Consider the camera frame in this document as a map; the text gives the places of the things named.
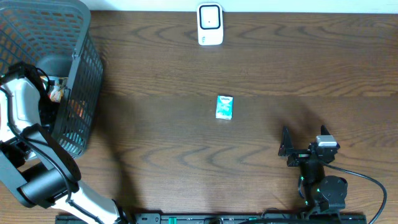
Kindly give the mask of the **yellow wet wipes pack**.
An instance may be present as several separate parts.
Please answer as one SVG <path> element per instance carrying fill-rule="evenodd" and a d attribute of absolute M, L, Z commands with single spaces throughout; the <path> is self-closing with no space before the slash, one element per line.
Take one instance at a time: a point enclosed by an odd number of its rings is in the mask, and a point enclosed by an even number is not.
<path fill-rule="evenodd" d="M 48 96 L 53 102 L 61 102 L 65 94 L 67 81 L 67 77 L 55 77 L 50 80 Z"/>

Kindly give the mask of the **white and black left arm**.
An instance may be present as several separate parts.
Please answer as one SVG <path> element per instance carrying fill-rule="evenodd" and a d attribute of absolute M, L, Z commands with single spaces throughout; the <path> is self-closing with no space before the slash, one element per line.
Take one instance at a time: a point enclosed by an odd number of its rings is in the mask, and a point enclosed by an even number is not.
<path fill-rule="evenodd" d="M 82 181 L 75 160 L 41 126 L 40 107 L 55 105 L 42 75 L 25 62 L 1 75 L 1 182 L 28 208 L 63 210 L 86 223 L 135 223 L 113 199 Z"/>

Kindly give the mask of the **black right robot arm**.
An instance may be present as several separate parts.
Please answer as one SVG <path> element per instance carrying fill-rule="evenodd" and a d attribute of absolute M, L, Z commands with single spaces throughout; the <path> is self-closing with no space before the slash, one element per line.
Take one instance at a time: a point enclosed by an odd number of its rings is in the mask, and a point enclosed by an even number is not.
<path fill-rule="evenodd" d="M 303 215 L 334 214 L 344 209 L 348 183 L 342 177 L 326 175 L 324 167 L 335 160 L 340 145 L 322 125 L 320 134 L 306 149 L 294 148 L 291 135 L 285 126 L 278 156 L 287 158 L 287 166 L 298 167 L 300 178 L 298 191 L 305 200 Z"/>

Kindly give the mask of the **small teal tissue pack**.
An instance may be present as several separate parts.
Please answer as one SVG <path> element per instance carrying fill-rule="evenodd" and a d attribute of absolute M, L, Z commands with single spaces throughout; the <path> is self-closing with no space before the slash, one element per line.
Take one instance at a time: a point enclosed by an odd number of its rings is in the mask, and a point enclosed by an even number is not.
<path fill-rule="evenodd" d="M 234 98 L 232 96 L 217 96 L 215 112 L 216 119 L 231 120 L 233 118 L 233 101 Z"/>

